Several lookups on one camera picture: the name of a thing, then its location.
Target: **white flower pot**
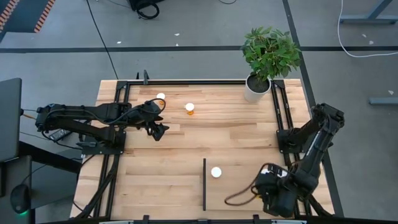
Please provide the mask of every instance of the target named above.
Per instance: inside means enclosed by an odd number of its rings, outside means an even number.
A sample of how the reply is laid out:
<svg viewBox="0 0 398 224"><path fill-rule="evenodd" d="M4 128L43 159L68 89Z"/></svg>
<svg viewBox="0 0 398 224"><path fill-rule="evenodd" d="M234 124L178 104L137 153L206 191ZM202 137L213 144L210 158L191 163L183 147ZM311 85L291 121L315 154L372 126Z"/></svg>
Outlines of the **white flower pot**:
<svg viewBox="0 0 398 224"><path fill-rule="evenodd" d="M249 102L249 103L257 103L258 101L260 101L260 99L271 89L271 81L269 80L269 78L267 79L268 84L269 84L269 88L262 93L256 93L255 91L251 90L248 86L248 78L251 75L249 75L246 78L246 86L244 89L244 98Z"/></svg>

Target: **green plant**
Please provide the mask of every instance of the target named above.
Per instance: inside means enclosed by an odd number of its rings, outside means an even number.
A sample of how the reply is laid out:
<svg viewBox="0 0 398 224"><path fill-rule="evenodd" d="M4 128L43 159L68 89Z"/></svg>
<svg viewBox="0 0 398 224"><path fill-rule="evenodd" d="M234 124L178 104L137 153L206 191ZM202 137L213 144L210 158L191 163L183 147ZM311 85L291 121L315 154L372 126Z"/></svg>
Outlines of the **green plant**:
<svg viewBox="0 0 398 224"><path fill-rule="evenodd" d="M291 67L297 70L300 49L289 34L289 31L282 33L278 29L272 30L272 27L266 30L260 27L245 35L243 55L259 81L272 80L278 75L286 77L292 71Z"/></svg>

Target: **wooden table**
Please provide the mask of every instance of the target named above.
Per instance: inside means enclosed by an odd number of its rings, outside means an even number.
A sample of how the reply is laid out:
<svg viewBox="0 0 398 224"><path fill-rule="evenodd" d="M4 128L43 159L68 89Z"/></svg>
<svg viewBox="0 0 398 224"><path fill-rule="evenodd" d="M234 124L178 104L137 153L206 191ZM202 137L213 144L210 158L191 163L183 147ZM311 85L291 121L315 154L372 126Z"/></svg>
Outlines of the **wooden table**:
<svg viewBox="0 0 398 224"><path fill-rule="evenodd" d="M113 102L116 83L116 80L101 82L96 105ZM285 80L285 84L294 126L301 127L310 119L302 84L296 79ZM170 129L159 142L143 130L126 129L112 220L142 220L143 215L150 215L151 220L252 219L253 214L274 218L262 212L261 200L244 207L230 207L223 201L246 187L263 163L285 165L275 136L278 127L271 92L258 104L249 104L243 90L244 85L133 86L129 92L133 106L155 98L158 93L166 94L167 107L161 116ZM194 115L186 113L186 103L195 104ZM203 158L207 173L206 211L203 211ZM103 156L97 155L80 172L75 195L80 207L96 192L102 161ZM210 175L214 166L223 171L219 179ZM107 192L104 195L102 215ZM325 210L333 213L323 170L314 196ZM79 212L73 207L71 216Z"/></svg>

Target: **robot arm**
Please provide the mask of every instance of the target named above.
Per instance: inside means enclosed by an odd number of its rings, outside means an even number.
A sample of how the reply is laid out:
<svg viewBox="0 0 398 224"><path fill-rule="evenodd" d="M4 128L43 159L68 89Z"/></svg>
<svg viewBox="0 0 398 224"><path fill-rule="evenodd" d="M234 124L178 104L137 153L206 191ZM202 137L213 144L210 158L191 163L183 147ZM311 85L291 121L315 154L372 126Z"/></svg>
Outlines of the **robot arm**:
<svg viewBox="0 0 398 224"><path fill-rule="evenodd" d="M119 129L135 127L145 128L148 135L159 141L169 127L156 124L161 121L159 116L162 110L154 103L153 99L144 104L131 108L130 103L104 103L99 106L65 106L58 104L37 108L35 125L38 131L46 132L54 129L65 129L71 132L81 133L94 137L106 144L117 144ZM109 126L97 128L89 124L83 124L76 120L97 120Z"/></svg>
<svg viewBox="0 0 398 224"><path fill-rule="evenodd" d="M322 157L332 145L333 136L344 126L344 113L320 104L312 108L312 115L313 118L301 128L277 132L280 151L303 151L303 159L293 163L289 170L275 164L264 164L252 183L251 192L260 196L266 213L291 217L297 199L309 199L317 212L323 211L312 193L318 186ZM242 205L228 203L230 198L226 198L225 203Z"/></svg>

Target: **gray floor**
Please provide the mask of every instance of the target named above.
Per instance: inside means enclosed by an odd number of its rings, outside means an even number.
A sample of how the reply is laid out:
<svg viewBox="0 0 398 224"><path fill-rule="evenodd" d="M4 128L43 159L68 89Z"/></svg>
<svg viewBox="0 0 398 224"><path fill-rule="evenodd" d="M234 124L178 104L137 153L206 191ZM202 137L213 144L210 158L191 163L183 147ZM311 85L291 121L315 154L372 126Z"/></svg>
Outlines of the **gray floor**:
<svg viewBox="0 0 398 224"><path fill-rule="evenodd" d="M110 47L241 45L243 35L252 27L289 29L282 1L238 0L224 5L217 0L166 0L159 4L160 16L153 21L138 19L129 9L106 0L89 1ZM117 2L127 4L125 0ZM364 13L376 2L345 0L343 12ZM340 1L290 0L289 4L302 46L338 46ZM385 13L398 14L398 1ZM398 45L397 26L343 25L341 38L352 46L367 46L369 41L373 45ZM101 46L84 0L57 0L39 34L7 33L0 43L0 48ZM370 106L367 102L370 96L391 96L389 90L393 96L398 94L398 55L303 55L316 101L346 113L346 126L330 149L345 216L398 220L398 108ZM123 79L135 78L143 69L151 78L244 78L250 71L239 51L124 52L111 56ZM0 80L12 77L23 79L22 107L32 109L48 103L93 105L100 80L114 79L114 74L105 53L1 54ZM300 72L290 75L299 77ZM36 134L30 120L22 119L21 130ZM41 139L21 138L49 151L63 150ZM66 219L71 202L68 198L42 207L37 221Z"/></svg>

